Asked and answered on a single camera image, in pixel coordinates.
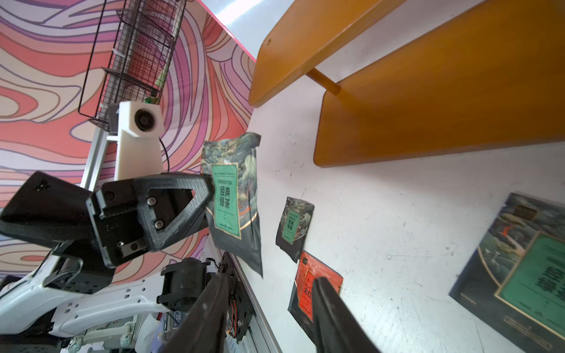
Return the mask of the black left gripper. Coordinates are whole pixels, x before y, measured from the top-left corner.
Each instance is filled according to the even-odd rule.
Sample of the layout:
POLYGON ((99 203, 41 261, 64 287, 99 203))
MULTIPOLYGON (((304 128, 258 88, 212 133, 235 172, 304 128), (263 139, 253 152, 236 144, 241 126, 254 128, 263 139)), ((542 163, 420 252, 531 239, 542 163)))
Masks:
POLYGON ((213 192, 207 175, 163 173, 106 182, 90 192, 37 171, 1 212, 1 234, 48 247, 58 257, 44 286, 95 294, 120 265, 206 227, 213 192))

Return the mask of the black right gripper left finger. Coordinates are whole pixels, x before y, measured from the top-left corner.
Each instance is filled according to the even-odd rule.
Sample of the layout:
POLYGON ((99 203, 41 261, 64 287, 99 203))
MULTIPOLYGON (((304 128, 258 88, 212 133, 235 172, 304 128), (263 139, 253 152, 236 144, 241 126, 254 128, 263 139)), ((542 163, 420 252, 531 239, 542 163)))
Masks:
POLYGON ((219 274, 209 282, 162 352, 224 351, 229 284, 226 274, 219 274))

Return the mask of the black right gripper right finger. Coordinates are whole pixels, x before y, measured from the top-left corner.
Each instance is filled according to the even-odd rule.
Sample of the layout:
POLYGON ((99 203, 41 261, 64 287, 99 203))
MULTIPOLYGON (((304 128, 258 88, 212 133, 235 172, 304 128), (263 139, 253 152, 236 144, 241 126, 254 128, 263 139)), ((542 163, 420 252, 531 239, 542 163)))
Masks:
POLYGON ((329 279, 313 281, 313 341, 317 352, 373 352, 372 343, 329 279))

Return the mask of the green tea bag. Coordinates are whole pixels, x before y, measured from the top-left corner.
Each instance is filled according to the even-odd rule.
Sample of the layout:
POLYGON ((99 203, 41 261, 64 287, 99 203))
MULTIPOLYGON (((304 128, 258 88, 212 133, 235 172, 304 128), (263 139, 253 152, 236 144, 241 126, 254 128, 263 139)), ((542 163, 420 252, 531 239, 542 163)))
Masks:
POLYGON ((262 275, 256 156, 260 140, 259 134, 247 132, 234 139, 204 142, 202 174, 212 178, 214 187, 206 206, 214 243, 262 275))
POLYGON ((298 263, 313 217, 314 204, 288 197, 281 216, 275 243, 294 263, 298 263))
POLYGON ((450 296, 524 352, 563 352, 564 204, 510 194, 450 296))

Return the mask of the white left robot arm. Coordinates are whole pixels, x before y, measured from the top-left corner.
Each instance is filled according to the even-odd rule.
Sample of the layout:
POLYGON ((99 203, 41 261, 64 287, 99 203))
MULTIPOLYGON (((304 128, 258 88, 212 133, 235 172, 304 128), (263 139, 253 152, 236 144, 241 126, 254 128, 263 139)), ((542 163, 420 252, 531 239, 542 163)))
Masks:
POLYGON ((100 324, 187 312, 204 291, 207 266, 194 258, 114 285, 116 269, 206 227, 210 177, 182 173, 105 183, 90 192, 35 172, 1 212, 1 233, 47 247, 41 265, 1 281, 1 350, 59 352, 100 324))

